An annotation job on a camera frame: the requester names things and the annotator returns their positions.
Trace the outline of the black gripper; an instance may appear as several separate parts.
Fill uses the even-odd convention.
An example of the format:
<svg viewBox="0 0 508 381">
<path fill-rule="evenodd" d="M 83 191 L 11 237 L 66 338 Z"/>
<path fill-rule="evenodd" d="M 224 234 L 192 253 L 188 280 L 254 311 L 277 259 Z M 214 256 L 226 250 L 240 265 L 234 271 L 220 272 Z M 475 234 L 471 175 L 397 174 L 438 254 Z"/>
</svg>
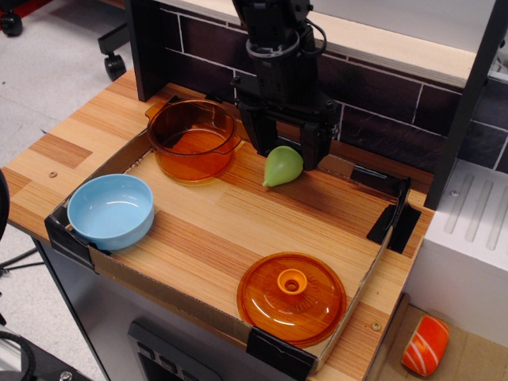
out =
<svg viewBox="0 0 508 381">
<path fill-rule="evenodd" d="M 329 154 L 337 131 L 338 105 L 318 86 L 318 57 L 325 45 L 314 39 L 246 42 L 254 76 L 233 80 L 237 105 L 248 138 L 258 154 L 267 156 L 279 139 L 277 123 L 300 128 L 305 171 Z"/>
</svg>

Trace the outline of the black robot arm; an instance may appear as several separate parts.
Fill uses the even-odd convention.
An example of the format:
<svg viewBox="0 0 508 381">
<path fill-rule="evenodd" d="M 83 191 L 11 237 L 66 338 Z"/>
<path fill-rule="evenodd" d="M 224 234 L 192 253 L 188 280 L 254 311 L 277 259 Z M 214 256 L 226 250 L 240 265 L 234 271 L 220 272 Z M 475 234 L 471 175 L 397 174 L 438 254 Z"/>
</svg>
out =
<svg viewBox="0 0 508 381">
<path fill-rule="evenodd" d="M 235 1 L 248 31 L 245 47 L 255 74 L 238 75 L 232 85 L 243 126 L 262 156 L 288 145 L 307 171 L 329 154 L 338 130 L 339 106 L 318 87 L 318 29 L 308 1 Z"/>
</svg>

